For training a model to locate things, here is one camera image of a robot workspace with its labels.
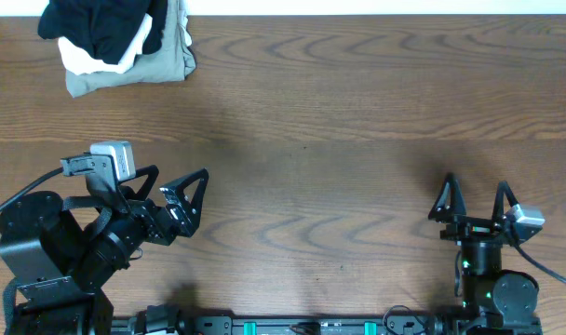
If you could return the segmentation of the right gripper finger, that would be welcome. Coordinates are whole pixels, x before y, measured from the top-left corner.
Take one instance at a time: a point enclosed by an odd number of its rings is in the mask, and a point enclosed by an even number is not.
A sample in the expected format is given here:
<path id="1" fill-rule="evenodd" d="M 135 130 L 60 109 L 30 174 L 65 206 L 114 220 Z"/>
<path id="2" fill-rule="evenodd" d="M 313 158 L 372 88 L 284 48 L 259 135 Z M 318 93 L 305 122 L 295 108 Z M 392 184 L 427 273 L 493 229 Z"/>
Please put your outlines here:
<path id="1" fill-rule="evenodd" d="M 428 219 L 436 222 L 454 222 L 457 217 L 465 215 L 465 200 L 459 182 L 453 173 L 448 173 L 430 209 Z"/>
<path id="2" fill-rule="evenodd" d="M 519 203 L 507 181 L 500 181 L 495 194 L 492 220 L 499 222 L 505 215 L 505 202 L 512 208 Z"/>

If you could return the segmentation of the black leggings with coral cuffs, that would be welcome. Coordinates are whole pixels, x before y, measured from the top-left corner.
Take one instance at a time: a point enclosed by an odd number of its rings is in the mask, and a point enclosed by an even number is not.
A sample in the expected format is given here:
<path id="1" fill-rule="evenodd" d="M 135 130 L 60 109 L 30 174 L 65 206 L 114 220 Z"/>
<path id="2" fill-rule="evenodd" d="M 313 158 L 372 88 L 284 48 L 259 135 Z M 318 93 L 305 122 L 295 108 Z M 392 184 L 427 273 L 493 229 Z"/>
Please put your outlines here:
<path id="1" fill-rule="evenodd" d="M 51 0 L 37 33 L 43 39 L 65 37 L 91 58 L 117 64 L 151 4 L 150 0 Z"/>

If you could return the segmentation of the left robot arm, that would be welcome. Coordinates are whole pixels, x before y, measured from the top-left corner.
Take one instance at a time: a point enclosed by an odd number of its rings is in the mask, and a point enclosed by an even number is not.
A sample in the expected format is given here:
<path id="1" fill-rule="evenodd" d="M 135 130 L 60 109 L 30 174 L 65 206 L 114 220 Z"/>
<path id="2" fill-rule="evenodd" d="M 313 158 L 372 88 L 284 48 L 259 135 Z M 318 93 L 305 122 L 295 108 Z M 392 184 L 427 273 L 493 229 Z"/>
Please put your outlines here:
<path id="1" fill-rule="evenodd" d="M 142 256 L 143 243 L 170 245 L 199 227 L 209 173 L 202 168 L 161 186 L 166 204 L 149 197 L 155 166 L 136 170 L 133 190 L 119 180 L 116 158 L 66 157 L 59 172 L 86 178 L 88 195 L 61 198 L 26 187 L 0 210 L 0 256 L 13 273 L 4 291 L 9 334 L 190 334 L 173 305 L 116 319 L 102 287 Z"/>

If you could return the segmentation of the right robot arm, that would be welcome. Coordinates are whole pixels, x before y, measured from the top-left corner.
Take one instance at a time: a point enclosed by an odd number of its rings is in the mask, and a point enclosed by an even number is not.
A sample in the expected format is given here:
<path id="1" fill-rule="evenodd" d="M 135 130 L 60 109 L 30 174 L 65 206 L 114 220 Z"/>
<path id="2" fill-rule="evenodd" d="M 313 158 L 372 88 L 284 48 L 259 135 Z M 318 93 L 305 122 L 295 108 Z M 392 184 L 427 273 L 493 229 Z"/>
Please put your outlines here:
<path id="1" fill-rule="evenodd" d="M 508 183 L 497 186 L 492 216 L 469 216 L 455 175 L 446 175 L 428 219 L 446 225 L 442 240 L 460 247 L 457 288 L 462 305 L 437 313 L 430 334 L 541 334 L 535 314 L 539 284 L 523 272 L 507 270 L 502 248 L 520 246 L 545 223 L 539 208 L 521 204 Z"/>

